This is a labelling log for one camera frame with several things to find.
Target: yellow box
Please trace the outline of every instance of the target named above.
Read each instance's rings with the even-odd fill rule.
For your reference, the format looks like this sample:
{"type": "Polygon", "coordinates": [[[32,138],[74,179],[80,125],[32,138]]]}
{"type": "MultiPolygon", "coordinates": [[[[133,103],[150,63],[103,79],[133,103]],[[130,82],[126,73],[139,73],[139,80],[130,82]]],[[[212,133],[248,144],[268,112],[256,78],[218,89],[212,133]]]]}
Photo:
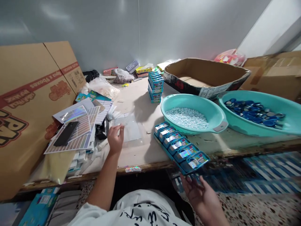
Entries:
{"type": "Polygon", "coordinates": [[[142,69],[142,70],[141,70],[141,68],[143,68],[143,67],[139,67],[139,68],[136,69],[136,74],[152,72],[152,70],[153,70],[151,67],[147,68],[147,69],[142,69]]]}

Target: white tabletop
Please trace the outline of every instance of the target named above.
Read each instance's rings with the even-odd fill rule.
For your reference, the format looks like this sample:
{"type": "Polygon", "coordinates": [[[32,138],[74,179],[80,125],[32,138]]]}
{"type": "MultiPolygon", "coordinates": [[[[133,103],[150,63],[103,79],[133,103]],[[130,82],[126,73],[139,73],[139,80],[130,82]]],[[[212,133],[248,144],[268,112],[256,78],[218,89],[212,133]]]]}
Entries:
{"type": "MultiPolygon", "coordinates": [[[[168,156],[153,138],[154,126],[163,122],[164,117],[161,113],[161,104],[151,103],[147,88],[147,78],[131,83],[128,87],[121,88],[120,94],[114,101],[114,105],[117,106],[116,110],[121,113],[127,113],[133,110],[138,121],[143,123],[145,130],[143,132],[143,145],[122,149],[118,168],[140,166],[169,160],[168,156]]],[[[164,84],[163,98],[176,93],[178,93],[176,90],[164,84]]],[[[227,153],[232,150],[237,150],[239,152],[240,150],[243,151],[243,148],[246,147],[260,146],[297,138],[297,136],[289,135],[279,137],[251,137],[238,133],[230,128],[227,128],[219,134],[202,133],[196,136],[188,136],[188,139],[192,143],[209,155],[220,151],[227,153]]],[[[101,161],[103,161],[103,159],[96,158],[83,174],[99,171],[102,165],[101,161]]]]}

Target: hand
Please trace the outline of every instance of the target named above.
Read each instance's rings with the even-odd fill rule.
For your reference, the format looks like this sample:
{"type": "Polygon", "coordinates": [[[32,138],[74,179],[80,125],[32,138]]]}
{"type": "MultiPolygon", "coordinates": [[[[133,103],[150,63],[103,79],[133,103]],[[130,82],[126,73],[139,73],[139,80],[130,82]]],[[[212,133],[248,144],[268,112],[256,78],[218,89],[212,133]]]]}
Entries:
{"type": "Polygon", "coordinates": [[[112,126],[109,129],[108,133],[108,142],[110,145],[110,153],[115,154],[115,153],[120,153],[122,149],[122,144],[123,144],[123,138],[124,138],[124,126],[119,125],[119,126],[112,126]]]}
{"type": "Polygon", "coordinates": [[[204,225],[229,225],[215,191],[200,176],[203,186],[196,180],[180,175],[186,196],[204,225]]]}

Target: red stripe on box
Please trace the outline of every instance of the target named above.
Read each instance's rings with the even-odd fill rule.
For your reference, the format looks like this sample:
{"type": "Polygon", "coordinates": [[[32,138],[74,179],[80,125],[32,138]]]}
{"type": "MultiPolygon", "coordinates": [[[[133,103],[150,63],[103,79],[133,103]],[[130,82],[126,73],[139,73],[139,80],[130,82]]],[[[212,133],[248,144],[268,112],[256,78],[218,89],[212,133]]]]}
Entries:
{"type": "Polygon", "coordinates": [[[62,73],[65,75],[65,74],[67,74],[69,71],[72,71],[73,69],[75,69],[75,68],[77,68],[77,67],[79,67],[79,65],[78,65],[78,62],[76,61],[76,62],[74,62],[74,63],[72,63],[72,64],[70,64],[70,65],[68,65],[68,66],[66,66],[66,67],[64,67],[64,68],[62,68],[61,71],[62,71],[62,73]]]}
{"type": "Polygon", "coordinates": [[[35,96],[35,94],[33,93],[34,91],[42,88],[43,86],[47,85],[50,82],[53,82],[54,80],[60,78],[61,76],[63,76],[62,72],[60,70],[57,70],[31,83],[20,86],[5,94],[2,94],[0,96],[0,108],[8,106],[9,104],[14,103],[20,99],[23,99],[26,96],[29,96],[29,98],[33,98],[35,96]]]}

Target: black phone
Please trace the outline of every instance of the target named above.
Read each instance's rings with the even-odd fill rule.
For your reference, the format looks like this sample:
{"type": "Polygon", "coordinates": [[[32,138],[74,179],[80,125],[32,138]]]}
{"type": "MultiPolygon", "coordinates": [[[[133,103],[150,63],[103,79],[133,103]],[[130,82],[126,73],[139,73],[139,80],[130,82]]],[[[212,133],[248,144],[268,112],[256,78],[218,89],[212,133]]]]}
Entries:
{"type": "Polygon", "coordinates": [[[66,146],[76,130],[76,127],[78,126],[79,122],[70,122],[68,125],[65,127],[63,132],[60,134],[60,136],[57,138],[56,142],[53,144],[56,147],[59,146],[66,146]]]}

